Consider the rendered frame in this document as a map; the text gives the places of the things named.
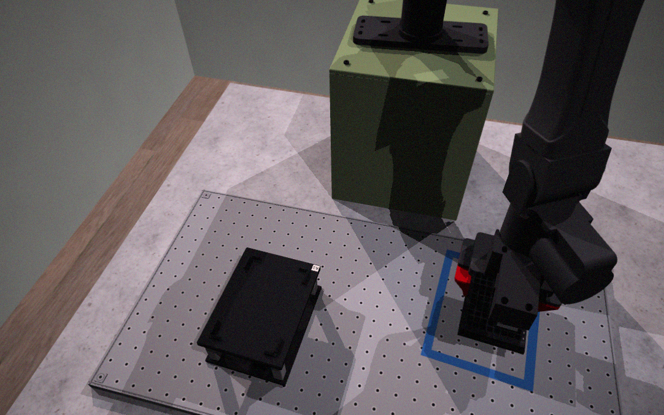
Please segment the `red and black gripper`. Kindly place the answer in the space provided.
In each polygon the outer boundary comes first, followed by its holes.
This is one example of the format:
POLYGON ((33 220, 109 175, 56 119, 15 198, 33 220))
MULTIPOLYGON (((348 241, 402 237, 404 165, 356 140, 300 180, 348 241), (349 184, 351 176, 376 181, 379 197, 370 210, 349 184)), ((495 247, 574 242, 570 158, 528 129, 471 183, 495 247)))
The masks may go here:
MULTIPOLYGON (((518 249, 510 244, 503 235, 502 227, 499 235, 506 246, 510 247, 517 253, 528 255, 528 251, 518 249)), ((489 247, 492 243, 494 235, 486 233, 477 233, 475 240, 465 238, 462 242, 460 257, 458 258, 458 265, 455 273, 455 282, 462 289, 464 297, 468 294, 469 283, 473 273, 484 276, 484 265, 486 262, 489 247)), ((547 310, 558 310, 562 303, 558 300, 552 289, 550 289, 546 280, 539 288, 539 305, 538 312, 547 310)))

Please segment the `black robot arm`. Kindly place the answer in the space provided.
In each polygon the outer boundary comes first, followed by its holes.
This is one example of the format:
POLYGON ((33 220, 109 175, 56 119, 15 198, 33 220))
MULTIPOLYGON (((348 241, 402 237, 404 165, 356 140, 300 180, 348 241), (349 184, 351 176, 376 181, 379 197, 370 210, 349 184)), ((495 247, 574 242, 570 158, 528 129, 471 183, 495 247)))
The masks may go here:
MULTIPOLYGON (((613 280, 617 255, 579 201, 606 169, 609 108, 644 1, 555 2, 538 87, 514 136, 503 188, 510 202, 503 235, 530 252, 513 251, 495 229, 484 265, 484 276, 495 279, 488 319, 496 326, 529 330, 545 280, 563 304, 584 301, 613 280)), ((487 25, 444 21, 446 3, 403 0, 401 18, 358 16, 353 43, 486 53, 487 25)))

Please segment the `blue tape outline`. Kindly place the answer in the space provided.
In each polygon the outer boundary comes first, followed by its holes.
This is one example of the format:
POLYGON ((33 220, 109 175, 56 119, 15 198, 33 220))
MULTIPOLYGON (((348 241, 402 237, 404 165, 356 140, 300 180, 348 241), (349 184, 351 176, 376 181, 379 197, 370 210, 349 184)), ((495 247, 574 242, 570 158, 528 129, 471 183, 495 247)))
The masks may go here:
POLYGON ((449 277, 451 262, 453 258, 458 258, 459 254, 460 253, 458 253, 457 251, 452 251, 452 250, 446 251, 446 256, 444 258, 442 271, 440 273, 438 288, 436 288, 436 295, 434 298, 434 303, 429 318, 427 332, 425 333, 425 340, 423 342, 421 355, 429 357, 429 359, 435 359, 440 362, 447 363, 451 366, 462 368, 462 370, 472 371, 473 373, 483 375, 484 377, 492 378, 495 379, 496 381, 502 381, 507 384, 511 384, 513 386, 517 386, 519 388, 523 388, 529 390, 530 392, 533 392, 535 363, 536 363, 536 348, 537 348, 538 327, 539 327, 539 312, 535 321, 532 323, 532 326, 528 330, 528 344, 527 344, 527 356, 525 363, 524 379, 512 377, 508 374, 501 373, 495 370, 490 370, 489 368, 479 366, 475 363, 467 362, 462 359, 456 359, 456 357, 444 355, 443 353, 431 350, 434 336, 436 333, 436 326, 438 325, 438 319, 444 298, 444 293, 446 291, 447 277, 449 277))

